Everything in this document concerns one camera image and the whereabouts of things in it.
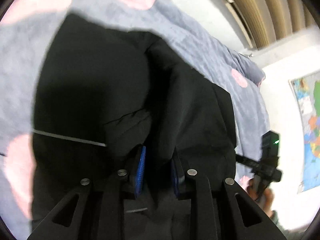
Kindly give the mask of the right hand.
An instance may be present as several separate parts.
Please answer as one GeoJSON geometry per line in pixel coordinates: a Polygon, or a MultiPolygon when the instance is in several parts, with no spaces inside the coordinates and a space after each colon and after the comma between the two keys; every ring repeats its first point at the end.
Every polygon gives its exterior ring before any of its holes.
{"type": "MultiPolygon", "coordinates": [[[[248,195],[253,199],[256,200],[258,198],[257,192],[253,188],[254,185],[254,179],[250,179],[248,181],[248,187],[246,188],[246,191],[248,195]]],[[[266,215],[271,218],[273,216],[272,211],[272,204],[274,201],[274,194],[273,191],[269,188],[266,188],[263,194],[261,195],[260,200],[264,199],[261,209],[266,213],[266,215]]]]}

